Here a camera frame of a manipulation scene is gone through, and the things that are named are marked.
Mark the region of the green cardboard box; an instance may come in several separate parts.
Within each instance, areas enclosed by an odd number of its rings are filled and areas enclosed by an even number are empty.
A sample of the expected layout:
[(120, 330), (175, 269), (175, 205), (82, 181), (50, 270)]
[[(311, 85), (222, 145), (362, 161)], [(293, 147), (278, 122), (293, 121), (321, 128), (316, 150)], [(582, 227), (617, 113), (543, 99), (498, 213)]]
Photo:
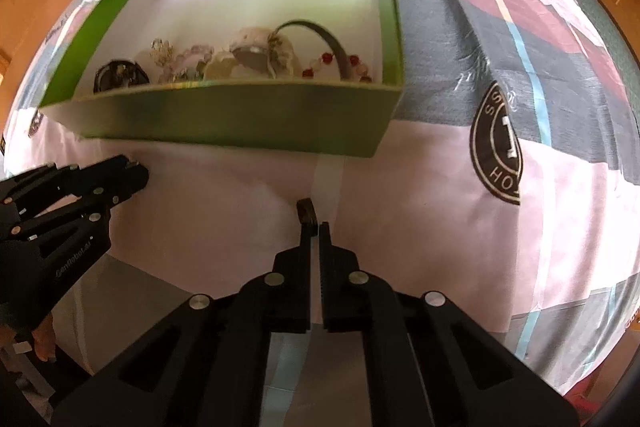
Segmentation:
[(40, 108), (85, 138), (370, 157), (402, 89), (396, 0), (99, 0)]

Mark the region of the plaid bed sheet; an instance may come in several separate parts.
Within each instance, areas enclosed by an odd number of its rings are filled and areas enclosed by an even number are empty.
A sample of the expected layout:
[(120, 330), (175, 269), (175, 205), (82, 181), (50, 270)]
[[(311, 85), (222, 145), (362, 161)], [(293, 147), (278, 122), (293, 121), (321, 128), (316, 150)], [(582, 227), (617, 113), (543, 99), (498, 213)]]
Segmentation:
[[(41, 112), (99, 0), (53, 28), (2, 122), (6, 179), (125, 155), (110, 249), (2, 345), (52, 426), (576, 426), (567, 394), (639, 306), (639, 107), (579, 0), (396, 0), (404, 89), (370, 157), (85, 138)], [(311, 200), (310, 329), (274, 259)], [(319, 228), (369, 275), (322, 322)]]

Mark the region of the silver bangle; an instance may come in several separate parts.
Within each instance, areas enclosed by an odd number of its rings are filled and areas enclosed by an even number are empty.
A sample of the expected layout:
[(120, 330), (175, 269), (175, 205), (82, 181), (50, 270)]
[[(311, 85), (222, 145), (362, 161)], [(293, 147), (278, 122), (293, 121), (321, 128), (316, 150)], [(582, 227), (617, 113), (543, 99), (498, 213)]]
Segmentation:
[(288, 27), (303, 27), (317, 34), (324, 43), (330, 48), (340, 73), (341, 80), (348, 81), (352, 79), (352, 64), (350, 64), (349, 55), (344, 50), (341, 43), (326, 28), (320, 26), (310, 20), (290, 20), (278, 26), (269, 36), (269, 43), (273, 43), (274, 39), (280, 36), (280, 31)]

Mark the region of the white wrist watch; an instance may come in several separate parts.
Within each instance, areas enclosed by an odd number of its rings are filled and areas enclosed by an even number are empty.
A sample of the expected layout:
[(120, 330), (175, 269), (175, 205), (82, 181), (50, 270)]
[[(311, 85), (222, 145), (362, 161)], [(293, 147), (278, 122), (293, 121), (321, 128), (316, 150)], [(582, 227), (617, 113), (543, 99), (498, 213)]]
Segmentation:
[(216, 52), (203, 69), (204, 79), (228, 79), (239, 75), (266, 78), (300, 77), (303, 67), (288, 37), (268, 39), (274, 29), (245, 27), (228, 46)]

